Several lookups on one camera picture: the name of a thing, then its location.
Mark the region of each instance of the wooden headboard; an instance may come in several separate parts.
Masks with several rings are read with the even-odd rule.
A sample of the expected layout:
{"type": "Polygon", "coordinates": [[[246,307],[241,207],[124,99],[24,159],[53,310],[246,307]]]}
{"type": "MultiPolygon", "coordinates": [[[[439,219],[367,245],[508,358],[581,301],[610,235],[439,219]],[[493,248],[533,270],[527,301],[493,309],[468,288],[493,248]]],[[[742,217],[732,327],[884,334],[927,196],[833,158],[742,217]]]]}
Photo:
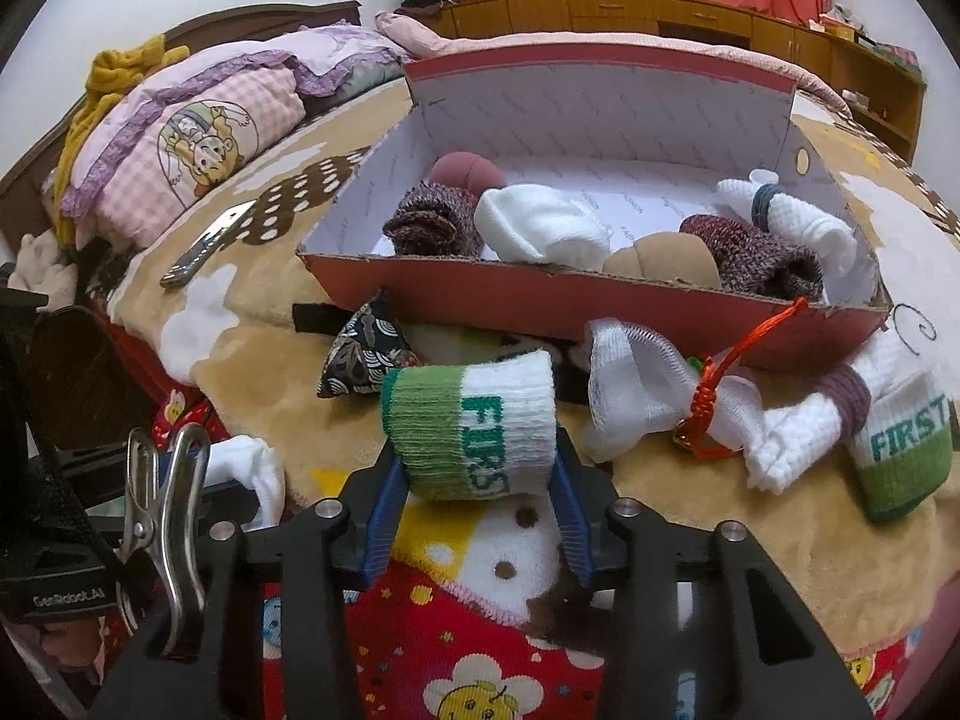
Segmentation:
{"type": "MultiPolygon", "coordinates": [[[[166,33],[167,46],[187,46],[191,52],[198,52],[235,40],[268,40],[292,32],[300,25],[325,26],[341,19],[360,23],[359,8],[357,1],[346,1],[327,5],[248,5],[222,10],[170,29],[166,33]]],[[[56,167],[70,119],[79,106],[78,101],[0,179],[0,232],[14,251],[20,247],[25,233],[39,235],[50,227],[50,218],[43,209],[41,187],[50,170],[56,167]]]]}

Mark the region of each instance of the maroon knit sock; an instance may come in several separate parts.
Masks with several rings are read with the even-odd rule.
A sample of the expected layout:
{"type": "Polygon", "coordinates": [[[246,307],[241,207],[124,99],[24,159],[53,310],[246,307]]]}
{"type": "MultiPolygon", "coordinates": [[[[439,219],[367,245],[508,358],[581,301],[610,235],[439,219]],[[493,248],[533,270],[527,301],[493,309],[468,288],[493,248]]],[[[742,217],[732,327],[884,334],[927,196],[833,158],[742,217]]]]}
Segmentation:
{"type": "Polygon", "coordinates": [[[716,260],[725,290],[767,298],[820,300],[824,279],[810,248],[726,217],[697,214],[680,232],[700,238],[716,260]]]}
{"type": "Polygon", "coordinates": [[[383,225],[383,234],[399,255],[478,257],[483,239],[473,224],[477,202],[463,189],[418,184],[383,225]]]}
{"type": "Polygon", "coordinates": [[[859,373],[849,365],[840,365],[826,376],[821,376],[816,389],[837,406],[843,439],[848,439],[863,429],[872,399],[870,389],[859,373]]]}

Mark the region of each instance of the green and white sock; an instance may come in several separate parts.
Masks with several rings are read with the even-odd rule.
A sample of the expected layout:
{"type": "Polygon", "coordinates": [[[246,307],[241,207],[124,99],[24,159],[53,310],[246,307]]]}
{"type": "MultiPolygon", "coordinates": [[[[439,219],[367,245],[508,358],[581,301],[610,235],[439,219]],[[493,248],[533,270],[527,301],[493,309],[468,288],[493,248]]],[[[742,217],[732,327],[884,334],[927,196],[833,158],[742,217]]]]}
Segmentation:
{"type": "Polygon", "coordinates": [[[930,371],[917,371],[872,403],[864,428],[847,445],[867,517],[878,523],[903,517],[950,474],[947,394],[930,371]]]}
{"type": "Polygon", "coordinates": [[[543,494],[557,453],[549,352],[486,365],[393,370],[383,430],[422,498],[543,494]]]}

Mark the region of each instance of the wooden cabinet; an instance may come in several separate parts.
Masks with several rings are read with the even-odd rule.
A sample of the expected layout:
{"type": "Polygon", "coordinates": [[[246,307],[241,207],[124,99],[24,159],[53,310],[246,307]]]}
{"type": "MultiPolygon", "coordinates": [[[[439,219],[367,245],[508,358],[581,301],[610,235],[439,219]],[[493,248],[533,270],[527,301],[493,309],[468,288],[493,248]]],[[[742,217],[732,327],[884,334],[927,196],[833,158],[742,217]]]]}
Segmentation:
{"type": "Polygon", "coordinates": [[[695,0],[655,0],[658,22],[697,26],[749,38],[754,31],[749,13],[695,0]]]}
{"type": "Polygon", "coordinates": [[[838,93],[870,98],[854,117],[907,162],[920,132],[925,86],[918,77],[853,43],[760,14],[698,0],[474,0],[424,23],[443,37],[516,32],[640,32],[744,47],[794,62],[838,93]]]}
{"type": "Polygon", "coordinates": [[[451,10],[453,23],[457,25],[457,37],[497,37],[514,31],[510,27],[507,0],[478,0],[451,10]]]}
{"type": "Polygon", "coordinates": [[[572,16],[570,23],[574,32],[640,32],[656,35],[656,22],[653,19],[572,16]]]}
{"type": "Polygon", "coordinates": [[[513,32],[567,32],[568,0],[507,0],[513,32]]]}
{"type": "Polygon", "coordinates": [[[794,29],[789,23],[773,19],[754,17],[754,34],[750,39],[750,49],[793,61],[794,29]]]}
{"type": "Polygon", "coordinates": [[[796,43],[793,61],[829,83],[830,68],[833,65],[830,38],[809,29],[794,29],[794,36],[796,43]]]}
{"type": "Polygon", "coordinates": [[[570,15],[590,19],[651,19],[653,0],[568,0],[570,15]]]}

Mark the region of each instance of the red cord charm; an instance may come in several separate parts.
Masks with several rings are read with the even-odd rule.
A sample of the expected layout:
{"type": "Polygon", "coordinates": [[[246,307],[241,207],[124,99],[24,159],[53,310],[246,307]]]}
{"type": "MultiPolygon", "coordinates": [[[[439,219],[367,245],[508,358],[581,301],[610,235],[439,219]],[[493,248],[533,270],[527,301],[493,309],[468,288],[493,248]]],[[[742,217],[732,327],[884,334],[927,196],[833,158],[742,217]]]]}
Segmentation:
{"type": "Polygon", "coordinates": [[[740,356],[753,346],[757,341],[763,338],[767,333],[773,330],[781,322],[785,322],[790,317],[795,317],[800,311],[808,307],[806,298],[797,298],[793,305],[784,309],[774,317],[770,317],[766,322],[760,322],[754,329],[733,348],[730,354],[724,357],[720,365],[714,365],[713,360],[707,357],[704,360],[704,369],[700,374],[700,382],[693,394],[693,400],[690,402],[690,416],[680,422],[673,431],[674,443],[683,449],[692,452],[698,460],[723,460],[733,457],[743,450],[729,449],[726,446],[715,445],[715,447],[704,446],[703,442],[707,438],[707,429],[713,421],[713,410],[717,402],[717,386],[720,385],[720,379],[727,372],[728,368],[736,362],[740,356]]]}

